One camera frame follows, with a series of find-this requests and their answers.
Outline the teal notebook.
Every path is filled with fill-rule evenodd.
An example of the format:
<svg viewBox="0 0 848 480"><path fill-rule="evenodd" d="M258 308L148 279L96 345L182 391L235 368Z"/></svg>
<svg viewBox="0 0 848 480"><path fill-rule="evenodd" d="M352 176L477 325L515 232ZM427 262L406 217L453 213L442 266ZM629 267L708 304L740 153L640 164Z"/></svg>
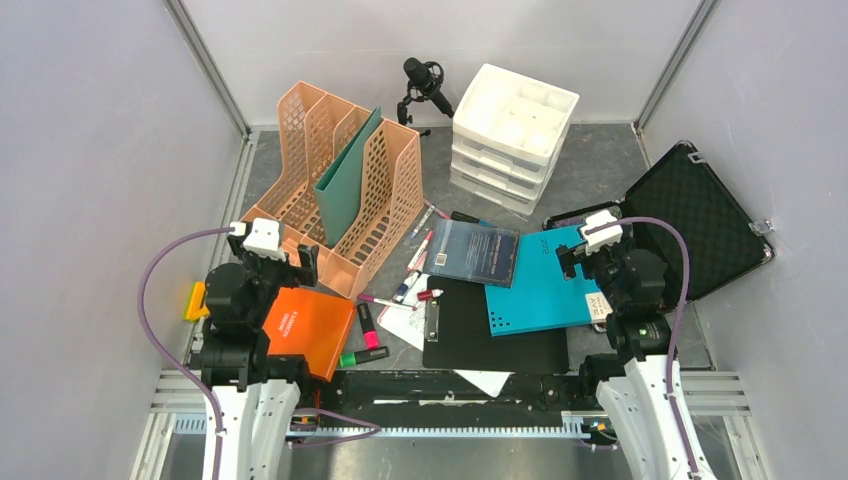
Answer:
<svg viewBox="0 0 848 480"><path fill-rule="evenodd" d="M485 287L492 336L590 324L585 295L601 291L580 269L577 278L565 281L555 253L560 245L580 242L576 226L521 237L512 286Z"/></svg>

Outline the dark blue hardcover book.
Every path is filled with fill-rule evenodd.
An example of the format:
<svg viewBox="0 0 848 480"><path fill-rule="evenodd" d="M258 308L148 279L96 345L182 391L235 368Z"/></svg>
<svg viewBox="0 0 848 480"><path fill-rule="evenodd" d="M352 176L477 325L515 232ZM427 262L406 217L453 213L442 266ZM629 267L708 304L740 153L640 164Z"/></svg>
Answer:
<svg viewBox="0 0 848 480"><path fill-rule="evenodd" d="M422 271L510 288L519 244L520 234L515 231L442 219L433 230Z"/></svg>

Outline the white label booklet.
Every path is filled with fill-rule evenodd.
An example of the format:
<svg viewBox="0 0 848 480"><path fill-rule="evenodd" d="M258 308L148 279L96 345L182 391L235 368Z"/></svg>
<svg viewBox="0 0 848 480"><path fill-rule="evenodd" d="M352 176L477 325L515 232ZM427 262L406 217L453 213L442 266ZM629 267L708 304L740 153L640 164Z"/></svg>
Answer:
<svg viewBox="0 0 848 480"><path fill-rule="evenodd" d="M585 295L591 325L605 325L613 309L602 292L592 292Z"/></svg>

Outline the orange book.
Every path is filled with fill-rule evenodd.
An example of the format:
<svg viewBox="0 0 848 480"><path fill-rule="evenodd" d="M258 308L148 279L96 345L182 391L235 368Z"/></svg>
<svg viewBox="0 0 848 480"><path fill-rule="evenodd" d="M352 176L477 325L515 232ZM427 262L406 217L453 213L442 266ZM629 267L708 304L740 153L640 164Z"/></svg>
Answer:
<svg viewBox="0 0 848 480"><path fill-rule="evenodd" d="M329 381L355 318L351 300L304 288L282 288L263 329L271 355L301 355L312 376Z"/></svg>

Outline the yellow orange block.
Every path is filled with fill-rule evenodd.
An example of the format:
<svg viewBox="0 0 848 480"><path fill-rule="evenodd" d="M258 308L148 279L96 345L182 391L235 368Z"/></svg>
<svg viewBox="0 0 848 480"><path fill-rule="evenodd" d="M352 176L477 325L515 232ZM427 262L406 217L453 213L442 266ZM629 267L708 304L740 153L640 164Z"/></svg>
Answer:
<svg viewBox="0 0 848 480"><path fill-rule="evenodd" d="M187 322L197 322L209 315L205 304L206 284L203 281L192 285L188 302L184 310L183 319Z"/></svg>

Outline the magenta marker pen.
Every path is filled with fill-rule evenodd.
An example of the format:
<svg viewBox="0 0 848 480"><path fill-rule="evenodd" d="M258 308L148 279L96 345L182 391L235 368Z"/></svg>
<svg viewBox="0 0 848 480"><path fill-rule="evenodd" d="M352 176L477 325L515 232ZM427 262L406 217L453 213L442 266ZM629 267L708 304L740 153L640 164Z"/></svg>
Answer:
<svg viewBox="0 0 848 480"><path fill-rule="evenodd" d="M378 297L374 297L372 295L367 295L367 294L362 294L362 293L360 293L357 296L357 299L361 300L363 302L376 303L376 304L384 305L384 306L390 307L390 308L396 308L396 309L402 309L402 310L408 310L408 311L417 310L417 307L414 306L414 305L405 305L403 303L398 303L398 302L395 302L395 301L392 301L392 300L382 299L382 298L378 298Z"/></svg>

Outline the green file folder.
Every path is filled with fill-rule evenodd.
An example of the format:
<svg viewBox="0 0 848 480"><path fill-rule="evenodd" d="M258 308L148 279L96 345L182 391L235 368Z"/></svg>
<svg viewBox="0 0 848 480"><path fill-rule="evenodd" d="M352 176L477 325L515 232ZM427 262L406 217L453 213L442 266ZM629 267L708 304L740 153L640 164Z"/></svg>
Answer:
<svg viewBox="0 0 848 480"><path fill-rule="evenodd" d="M355 107L333 133L334 158L313 188L325 234L334 248L357 218L362 189L365 142L382 122L382 109Z"/></svg>

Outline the black open carrying case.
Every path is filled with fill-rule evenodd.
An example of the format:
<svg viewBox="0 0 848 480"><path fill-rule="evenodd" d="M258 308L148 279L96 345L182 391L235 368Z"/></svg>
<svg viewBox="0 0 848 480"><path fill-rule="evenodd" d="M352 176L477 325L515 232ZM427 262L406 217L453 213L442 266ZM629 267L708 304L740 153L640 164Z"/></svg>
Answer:
<svg viewBox="0 0 848 480"><path fill-rule="evenodd" d="M774 249L756 222L688 140L674 144L621 199L551 216L543 228L579 226L603 209L619 218L663 220L681 234L690 258L689 302L774 258Z"/></svg>

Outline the blue cap white marker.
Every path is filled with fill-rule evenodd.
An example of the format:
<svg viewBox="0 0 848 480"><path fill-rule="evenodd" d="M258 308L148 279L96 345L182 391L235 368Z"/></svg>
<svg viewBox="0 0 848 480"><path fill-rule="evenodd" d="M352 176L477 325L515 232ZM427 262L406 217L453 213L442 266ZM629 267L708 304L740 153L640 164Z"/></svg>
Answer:
<svg viewBox="0 0 848 480"><path fill-rule="evenodd" d="M418 278L421 275L420 270L412 270L409 272L407 277L403 280L403 282L396 289L395 294L392 297L392 301L394 303L402 303L410 288L415 284Z"/></svg>

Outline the peach plastic file organizer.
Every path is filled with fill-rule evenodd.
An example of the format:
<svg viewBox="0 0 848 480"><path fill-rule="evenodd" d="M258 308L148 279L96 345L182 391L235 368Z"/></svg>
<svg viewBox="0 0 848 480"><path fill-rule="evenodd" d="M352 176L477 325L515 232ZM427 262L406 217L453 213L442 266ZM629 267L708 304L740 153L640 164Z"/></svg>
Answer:
<svg viewBox="0 0 848 480"><path fill-rule="evenodd" d="M317 246L320 283L354 298L423 206L420 135L303 81L277 112L282 173L244 218L280 222L290 254Z"/></svg>

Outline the printed white paper sheet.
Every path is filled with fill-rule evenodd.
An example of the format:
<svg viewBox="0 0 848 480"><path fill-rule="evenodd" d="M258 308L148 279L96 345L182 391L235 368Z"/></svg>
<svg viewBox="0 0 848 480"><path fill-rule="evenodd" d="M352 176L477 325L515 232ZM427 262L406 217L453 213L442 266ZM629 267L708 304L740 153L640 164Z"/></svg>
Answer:
<svg viewBox="0 0 848 480"><path fill-rule="evenodd" d="M428 275L422 274L410 287L402 302L403 305L414 307L414 310L385 307L377 319L377 323L383 329L419 351L423 351L425 342L425 307L418 301L417 294L426 289L427 280ZM501 393L510 376L509 372L492 371L454 370L454 373L492 398Z"/></svg>

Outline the pink white marker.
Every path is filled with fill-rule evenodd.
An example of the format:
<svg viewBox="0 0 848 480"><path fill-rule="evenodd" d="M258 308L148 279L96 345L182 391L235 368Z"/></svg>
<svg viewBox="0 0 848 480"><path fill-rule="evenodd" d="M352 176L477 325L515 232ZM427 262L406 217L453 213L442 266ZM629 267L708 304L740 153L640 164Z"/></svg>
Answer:
<svg viewBox="0 0 848 480"><path fill-rule="evenodd" d="M408 271L413 271L413 270L420 268L420 265L424 261L425 254L427 252L427 248L428 248L428 245L430 243L432 236L433 236L433 231L430 230L426 234L424 239L422 240L421 244L419 245L419 247L416 250L415 254L413 255L412 259L407 264L407 270Z"/></svg>

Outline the white plastic drawer unit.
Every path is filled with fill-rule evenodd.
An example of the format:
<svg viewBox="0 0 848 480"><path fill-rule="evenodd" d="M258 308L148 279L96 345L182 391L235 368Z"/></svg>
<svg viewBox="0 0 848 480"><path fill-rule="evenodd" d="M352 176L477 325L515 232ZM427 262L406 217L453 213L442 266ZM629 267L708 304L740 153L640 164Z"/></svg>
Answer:
<svg viewBox="0 0 848 480"><path fill-rule="evenodd" d="M485 64L453 117L450 181L530 215L555 170L577 93Z"/></svg>

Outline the clear barrel pen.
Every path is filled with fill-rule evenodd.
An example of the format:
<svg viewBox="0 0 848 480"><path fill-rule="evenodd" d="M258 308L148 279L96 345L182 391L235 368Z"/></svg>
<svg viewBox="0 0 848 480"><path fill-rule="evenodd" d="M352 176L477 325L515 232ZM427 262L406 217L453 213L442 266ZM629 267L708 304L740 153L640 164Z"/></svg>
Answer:
<svg viewBox="0 0 848 480"><path fill-rule="evenodd" d="M423 229L423 227L425 226L425 224L426 224L427 220L428 220L428 219L429 219L429 217L432 215L433 211L434 211L434 206L433 206L433 205L430 205L430 206L428 206L428 207L425 209L425 211L424 211L424 213L422 214L421 218L418 220L418 222L417 222L417 223L416 223L416 225L414 226L413 230L410 232L409 236L407 237L407 239L408 239L408 240L412 240L412 239L414 239L414 238L415 238L415 236L416 236L416 235L417 235L417 234L418 234L418 233L419 233L419 232Z"/></svg>

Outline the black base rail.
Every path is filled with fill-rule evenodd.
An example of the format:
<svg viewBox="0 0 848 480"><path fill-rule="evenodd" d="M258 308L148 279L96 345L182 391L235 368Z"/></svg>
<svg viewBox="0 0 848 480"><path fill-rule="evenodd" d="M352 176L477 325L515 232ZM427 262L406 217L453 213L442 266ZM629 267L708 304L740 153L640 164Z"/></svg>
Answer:
<svg viewBox="0 0 848 480"><path fill-rule="evenodd" d="M390 427L554 427L562 414L594 414L601 407L576 375L511 374L491 397L444 370L339 371L314 382L306 407Z"/></svg>

